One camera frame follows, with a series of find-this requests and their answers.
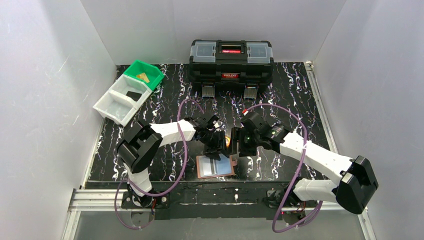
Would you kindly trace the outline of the white striped credit card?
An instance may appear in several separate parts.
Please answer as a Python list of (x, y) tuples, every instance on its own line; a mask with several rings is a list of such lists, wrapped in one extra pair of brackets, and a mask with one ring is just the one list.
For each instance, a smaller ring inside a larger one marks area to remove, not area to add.
[(213, 159), (201, 159), (199, 161), (201, 167), (201, 177), (208, 177), (208, 176), (215, 176), (218, 174), (218, 166), (220, 164), (219, 160), (213, 160)]

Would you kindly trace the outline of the pink leather card holder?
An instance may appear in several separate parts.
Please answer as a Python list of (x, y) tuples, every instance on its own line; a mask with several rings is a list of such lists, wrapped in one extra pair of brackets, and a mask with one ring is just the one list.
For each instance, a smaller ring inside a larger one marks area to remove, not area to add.
[(235, 175), (237, 159), (232, 156), (219, 155), (220, 160), (212, 159), (205, 155), (196, 157), (197, 178), (207, 179)]

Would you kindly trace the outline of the black credit card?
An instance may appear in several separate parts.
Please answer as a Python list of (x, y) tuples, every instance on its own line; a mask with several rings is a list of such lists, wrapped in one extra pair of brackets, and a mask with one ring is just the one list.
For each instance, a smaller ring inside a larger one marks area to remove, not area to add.
[(126, 93), (126, 96), (131, 98), (135, 102), (137, 102), (142, 97), (142, 95), (143, 95), (142, 93), (134, 92), (134, 91), (128, 91)]

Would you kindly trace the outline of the orange credit card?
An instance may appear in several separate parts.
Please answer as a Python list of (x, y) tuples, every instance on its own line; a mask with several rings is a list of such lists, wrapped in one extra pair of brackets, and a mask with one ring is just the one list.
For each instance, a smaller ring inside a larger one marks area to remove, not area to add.
[(136, 77), (138, 79), (140, 79), (141, 81), (145, 82), (145, 83), (149, 83), (150, 82), (150, 79), (148, 78), (148, 76), (146, 75), (145, 72), (142, 72), (142, 73), (137, 74)]

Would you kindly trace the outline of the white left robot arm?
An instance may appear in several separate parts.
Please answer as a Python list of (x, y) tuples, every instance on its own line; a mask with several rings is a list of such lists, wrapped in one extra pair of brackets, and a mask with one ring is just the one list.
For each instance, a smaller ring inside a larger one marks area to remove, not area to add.
[(204, 144), (207, 157), (214, 160), (229, 157), (225, 133), (218, 130), (221, 126), (219, 118), (210, 114), (162, 124), (139, 120), (116, 146), (118, 159), (128, 173), (130, 190), (138, 197), (157, 197), (151, 192), (148, 167), (159, 148), (165, 145), (199, 141)]

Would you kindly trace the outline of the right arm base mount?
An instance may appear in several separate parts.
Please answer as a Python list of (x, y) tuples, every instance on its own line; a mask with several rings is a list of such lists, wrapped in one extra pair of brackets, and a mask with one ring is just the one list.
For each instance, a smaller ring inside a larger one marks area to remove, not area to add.
[[(266, 196), (262, 198), (262, 202), (271, 209), (276, 209), (279, 207), (281, 201), (283, 200), (285, 192), (281, 190), (268, 190)], [(311, 207), (308, 201), (301, 201), (291, 190), (288, 194), (286, 201), (282, 208), (290, 208), (292, 210), (277, 211), (278, 220), (283, 220), (286, 223), (286, 226), (294, 225), (296, 222), (301, 221), (300, 224), (297, 224), (295, 227), (300, 227), (302, 225), (309, 224), (314, 220), (319, 211), (311, 211), (311, 215), (307, 217), (306, 208)]]

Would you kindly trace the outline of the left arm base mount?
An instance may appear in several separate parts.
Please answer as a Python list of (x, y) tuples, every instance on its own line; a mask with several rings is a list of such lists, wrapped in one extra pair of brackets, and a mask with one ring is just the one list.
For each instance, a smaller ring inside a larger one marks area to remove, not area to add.
[(127, 190), (122, 195), (122, 200), (119, 202), (122, 209), (168, 209), (170, 206), (170, 193), (166, 195), (138, 196), (133, 190)]

